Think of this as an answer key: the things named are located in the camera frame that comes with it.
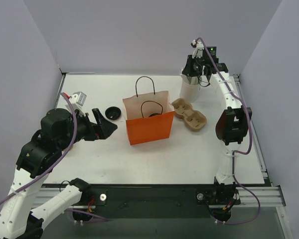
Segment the black plastic cup lid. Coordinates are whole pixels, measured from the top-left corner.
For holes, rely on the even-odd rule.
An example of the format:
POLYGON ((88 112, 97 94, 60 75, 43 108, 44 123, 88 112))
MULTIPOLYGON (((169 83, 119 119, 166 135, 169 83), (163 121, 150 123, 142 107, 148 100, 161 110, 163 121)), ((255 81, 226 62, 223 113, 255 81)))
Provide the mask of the black plastic cup lid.
POLYGON ((159 114, 159 113, 153 113, 153 114, 149 115, 149 118, 150 117, 154 117, 154 116, 158 116, 158 115, 161 115, 161 114, 159 114))

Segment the orange paper bag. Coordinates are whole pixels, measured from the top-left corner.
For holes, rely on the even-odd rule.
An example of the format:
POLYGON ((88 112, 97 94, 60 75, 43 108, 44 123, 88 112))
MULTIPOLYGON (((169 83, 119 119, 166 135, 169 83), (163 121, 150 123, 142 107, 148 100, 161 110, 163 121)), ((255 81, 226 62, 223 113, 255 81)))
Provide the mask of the orange paper bag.
POLYGON ((138 93, 123 99, 123 112, 126 120, 126 130, 130 145, 136 145, 170 136, 174 108, 170 104, 169 91, 156 91, 154 81, 152 91, 146 94, 138 93), (150 117, 153 113, 161 115, 150 117))

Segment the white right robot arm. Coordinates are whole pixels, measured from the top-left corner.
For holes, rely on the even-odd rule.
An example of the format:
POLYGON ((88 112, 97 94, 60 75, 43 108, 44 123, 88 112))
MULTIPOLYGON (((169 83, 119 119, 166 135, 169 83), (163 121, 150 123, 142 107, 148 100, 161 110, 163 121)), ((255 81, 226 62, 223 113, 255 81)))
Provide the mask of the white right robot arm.
POLYGON ((226 64, 219 63, 216 47, 204 47, 202 42, 192 42, 194 52, 188 55, 181 76, 189 84, 200 84, 205 76, 219 97, 223 112, 216 124, 215 132, 221 143, 222 156, 215 176, 220 185, 211 190, 212 200, 222 203, 229 197, 224 187, 235 183, 236 157, 247 155, 252 149, 252 134, 249 133, 252 110, 238 96, 226 64))

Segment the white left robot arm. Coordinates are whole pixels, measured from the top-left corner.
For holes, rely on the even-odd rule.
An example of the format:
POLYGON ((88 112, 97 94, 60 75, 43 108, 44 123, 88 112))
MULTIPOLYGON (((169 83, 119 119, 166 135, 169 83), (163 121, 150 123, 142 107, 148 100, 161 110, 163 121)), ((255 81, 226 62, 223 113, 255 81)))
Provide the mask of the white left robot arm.
POLYGON ((117 125, 106 120, 98 108, 92 110, 96 122, 88 114, 66 109, 49 110, 41 119, 41 128, 24 145, 16 162, 14 179, 8 200, 0 211, 0 239, 38 239, 44 229, 68 207, 87 204, 91 185, 75 178, 59 194, 38 208, 35 198, 52 171, 51 166, 61 157, 70 142, 107 139, 117 125))

